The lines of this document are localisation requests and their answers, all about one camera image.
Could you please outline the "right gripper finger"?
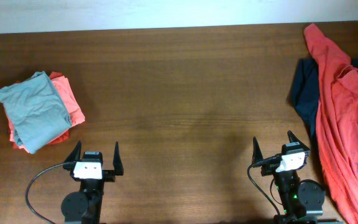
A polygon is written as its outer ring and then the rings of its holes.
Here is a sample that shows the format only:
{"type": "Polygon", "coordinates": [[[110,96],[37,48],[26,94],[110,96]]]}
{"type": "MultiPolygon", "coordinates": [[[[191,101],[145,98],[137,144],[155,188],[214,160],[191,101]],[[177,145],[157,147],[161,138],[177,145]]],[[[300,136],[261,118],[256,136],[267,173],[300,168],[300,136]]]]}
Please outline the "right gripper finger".
{"type": "Polygon", "coordinates": [[[310,151],[310,148],[308,146],[306,146],[303,142],[301,142],[294,134],[292,131],[288,130],[287,131],[287,136],[288,139],[290,141],[290,143],[294,143],[297,142],[299,144],[300,147],[303,148],[304,151],[310,151]]]}
{"type": "Polygon", "coordinates": [[[260,163],[264,160],[264,158],[256,137],[253,137],[252,143],[253,143],[252,165],[260,165],[260,163]]]}

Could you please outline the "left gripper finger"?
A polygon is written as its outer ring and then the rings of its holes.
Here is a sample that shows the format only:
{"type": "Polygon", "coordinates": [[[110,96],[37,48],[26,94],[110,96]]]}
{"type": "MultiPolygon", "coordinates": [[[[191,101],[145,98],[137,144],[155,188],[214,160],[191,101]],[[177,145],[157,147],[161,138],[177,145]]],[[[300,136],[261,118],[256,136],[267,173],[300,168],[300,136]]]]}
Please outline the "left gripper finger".
{"type": "Polygon", "coordinates": [[[124,167],[119,153],[119,143],[117,141],[114,146],[114,158],[112,164],[114,167],[114,175],[124,175],[124,167]]]}
{"type": "Polygon", "coordinates": [[[68,157],[64,160],[63,168],[65,170],[73,170],[75,164],[80,161],[81,154],[81,141],[78,141],[74,150],[68,155],[68,157]]]}

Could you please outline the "orange printed t-shirt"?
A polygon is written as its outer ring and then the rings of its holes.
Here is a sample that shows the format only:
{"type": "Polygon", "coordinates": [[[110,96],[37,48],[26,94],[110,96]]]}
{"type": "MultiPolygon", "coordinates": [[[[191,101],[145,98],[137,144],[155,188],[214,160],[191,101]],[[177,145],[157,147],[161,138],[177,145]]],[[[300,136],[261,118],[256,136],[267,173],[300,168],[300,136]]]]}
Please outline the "orange printed t-shirt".
{"type": "Polygon", "coordinates": [[[324,180],[345,221],[358,223],[358,69],[316,24],[303,33],[318,64],[316,137],[324,180]]]}

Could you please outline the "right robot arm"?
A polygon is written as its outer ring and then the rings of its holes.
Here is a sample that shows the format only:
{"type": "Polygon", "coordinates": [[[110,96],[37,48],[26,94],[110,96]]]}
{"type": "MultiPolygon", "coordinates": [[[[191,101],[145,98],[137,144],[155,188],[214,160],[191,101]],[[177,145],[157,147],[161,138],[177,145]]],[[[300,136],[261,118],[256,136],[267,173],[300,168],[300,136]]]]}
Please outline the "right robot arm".
{"type": "Polygon", "coordinates": [[[310,179],[301,180],[297,171],[307,163],[310,149],[302,143],[291,131],[287,132],[289,142],[282,146],[280,153],[264,158],[257,138],[253,138],[252,163],[247,169],[247,175],[253,185],[273,205],[276,215],[273,222],[285,223],[317,223],[323,214],[323,203],[326,191],[318,182],[310,179]],[[272,176],[272,185],[276,185],[280,204],[284,213],[253,180],[250,174],[252,168],[261,168],[262,176],[272,176]]]}

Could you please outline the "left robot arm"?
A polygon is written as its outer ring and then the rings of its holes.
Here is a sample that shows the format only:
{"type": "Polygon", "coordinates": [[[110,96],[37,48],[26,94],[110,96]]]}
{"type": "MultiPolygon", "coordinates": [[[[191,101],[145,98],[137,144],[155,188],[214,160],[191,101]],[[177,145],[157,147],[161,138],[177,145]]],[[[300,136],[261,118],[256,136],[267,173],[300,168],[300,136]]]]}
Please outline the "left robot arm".
{"type": "Polygon", "coordinates": [[[80,189],[68,194],[62,201],[61,212],[65,217],[65,223],[100,222],[104,184],[115,182],[117,176],[124,174],[118,143],[114,146],[112,164],[113,170],[103,169],[102,153],[81,153],[81,142],[77,143],[63,165],[63,168],[70,172],[70,177],[80,183],[80,189]]]}

